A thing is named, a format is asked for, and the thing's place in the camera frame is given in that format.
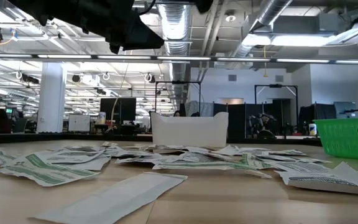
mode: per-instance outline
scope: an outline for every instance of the white wall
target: white wall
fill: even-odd
[[[313,103],[310,65],[305,65],[293,72],[291,79],[292,83],[298,86],[298,109],[300,109],[302,106],[310,106]],[[296,124],[297,117],[295,100],[291,101],[291,108],[291,121],[292,124]]]
[[[349,101],[358,108],[358,65],[305,65],[292,74],[292,82],[299,88],[300,107]]]
[[[201,93],[206,103],[220,102],[221,98],[242,98],[245,103],[254,103],[254,85],[275,84],[275,76],[283,75],[284,82],[282,85],[292,85],[291,74],[285,69],[268,69],[268,77],[264,77],[264,70],[226,70],[222,68],[210,68],[201,84]],[[237,75],[236,82],[229,82],[228,75]],[[191,69],[191,78],[196,80],[198,68]],[[258,95],[258,103],[272,99],[286,98],[292,99],[294,96],[286,89],[266,88]],[[198,101],[198,90],[194,85],[190,88],[189,100]]]
[[[358,108],[358,65],[311,65],[311,79],[313,102],[349,101]]]
[[[357,101],[358,66],[310,65],[312,102]]]

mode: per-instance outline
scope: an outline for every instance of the wooden table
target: wooden table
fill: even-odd
[[[101,141],[45,141],[0,144],[0,149],[25,154],[62,146],[101,144]],[[146,144],[149,143],[120,142],[122,146]],[[329,167],[347,161],[358,170],[357,160],[326,156],[320,147],[253,146],[297,149],[310,157],[333,161]],[[111,161],[93,180],[79,180],[57,187],[41,187],[23,177],[0,174],[0,223],[50,223],[28,217],[67,205],[100,188],[150,170],[151,166],[119,166]],[[239,170],[158,171],[187,175],[188,180],[118,223],[358,223],[358,195],[288,187],[272,171],[267,173],[273,179],[260,179]]]

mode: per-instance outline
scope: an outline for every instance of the person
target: person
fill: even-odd
[[[176,116],[180,116],[179,111],[175,111],[175,113],[173,114],[173,116],[174,116],[174,117],[176,117]]]
[[[5,110],[0,109],[0,133],[10,134],[11,129],[11,120],[7,117]]]
[[[200,116],[200,113],[199,112],[195,112],[191,115],[192,117],[197,117],[197,116]]]

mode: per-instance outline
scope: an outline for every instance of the computer monitor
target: computer monitor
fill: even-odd
[[[103,98],[100,101],[100,112],[106,113],[106,120],[111,119],[112,108],[117,98]],[[136,98],[118,98],[114,109],[113,120],[134,121],[136,117]]]

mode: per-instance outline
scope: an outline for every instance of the ceiling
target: ceiling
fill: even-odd
[[[228,54],[236,49],[242,41],[241,27],[247,15],[251,15],[259,10],[261,1],[258,0],[230,0],[227,10],[234,10],[236,19],[228,22],[222,20],[220,27],[218,27],[218,34],[216,41],[211,49],[211,55],[218,53]],[[320,13],[337,13],[343,11],[344,6],[346,10],[351,11],[358,9],[358,1],[328,1],[328,0],[294,0],[291,5],[282,13],[283,16],[317,16]],[[221,12],[218,6],[215,18],[210,18],[209,13],[200,15],[195,7],[191,9],[191,37],[188,42],[190,45],[190,55],[200,55],[201,48],[204,42],[204,36],[209,20],[214,19],[213,28],[217,26],[217,20]],[[109,45],[102,37],[89,33],[88,35],[82,33],[82,30],[73,25],[67,24],[58,19],[49,22],[47,26],[42,27],[30,15],[11,10],[14,9],[10,3],[0,0],[0,27],[3,35],[3,45],[0,45],[0,53],[20,53],[20,54],[111,54]],[[141,16],[142,21],[148,25],[159,36],[163,36],[161,21],[156,14],[146,14]],[[12,38],[12,31],[16,32],[17,38]],[[342,57],[342,58],[358,58],[358,46],[348,47],[330,47],[329,54],[321,47],[281,47],[281,46],[266,46],[265,49],[253,48],[251,54],[254,57],[278,57],[278,58],[322,58],[322,57]],[[154,50],[133,50],[128,52],[120,51],[119,54],[131,55],[164,55],[165,49]],[[139,106],[141,108],[149,108],[152,106],[152,101],[148,101],[142,106],[144,97],[154,97],[155,84],[145,81],[145,75],[154,75],[156,80],[171,81],[169,73],[169,66],[167,63],[105,63],[105,62],[65,62],[65,68],[68,72],[67,77],[67,98],[66,108],[67,112],[77,110],[77,104],[85,104],[87,99],[91,106],[87,106],[88,113],[97,112],[98,100],[97,97],[103,97],[96,93],[96,90],[78,90],[76,87],[87,87],[84,83],[74,83],[71,79],[73,75],[92,75],[100,79],[102,87],[110,88],[125,88],[124,90],[114,90],[111,96],[136,96],[139,97]],[[264,63],[254,63],[252,68],[258,69],[264,67]],[[268,68],[286,68],[288,71],[296,68],[288,63],[270,63]],[[37,98],[39,96],[39,85],[24,83],[17,77],[18,72],[30,75],[41,80],[42,62],[18,62],[0,60],[0,86],[12,86],[12,88],[3,88],[4,91],[16,93],[16,96],[0,95],[0,106],[12,105],[7,102],[18,101],[26,105],[25,99],[30,100],[35,97],[32,102],[31,109],[26,111],[34,113],[37,109]],[[20,86],[31,86],[31,88],[20,88]],[[172,101],[172,87],[170,84],[161,86],[161,95],[159,96],[164,106],[164,112],[172,113],[176,109],[174,103],[167,103]]]

